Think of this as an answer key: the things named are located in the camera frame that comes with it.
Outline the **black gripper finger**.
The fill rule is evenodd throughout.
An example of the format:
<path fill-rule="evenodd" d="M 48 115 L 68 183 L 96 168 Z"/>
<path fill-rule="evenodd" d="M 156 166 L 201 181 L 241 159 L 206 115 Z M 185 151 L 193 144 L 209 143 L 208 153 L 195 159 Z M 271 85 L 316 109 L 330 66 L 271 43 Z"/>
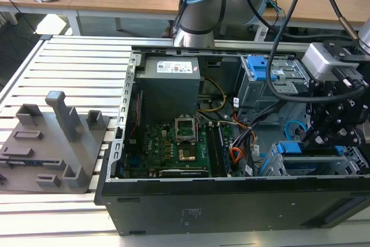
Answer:
<path fill-rule="evenodd" d="M 312 97 L 334 97 L 341 92 L 336 82 L 320 82 L 311 79 L 309 93 Z M 301 139 L 304 146 L 334 146 L 339 142 L 339 124 L 344 111 L 343 101 L 306 104 L 309 115 L 309 129 Z"/>
<path fill-rule="evenodd" d="M 354 127 L 332 128 L 316 134 L 323 144 L 328 146 L 354 146 L 360 147 L 365 144 L 362 131 Z"/>

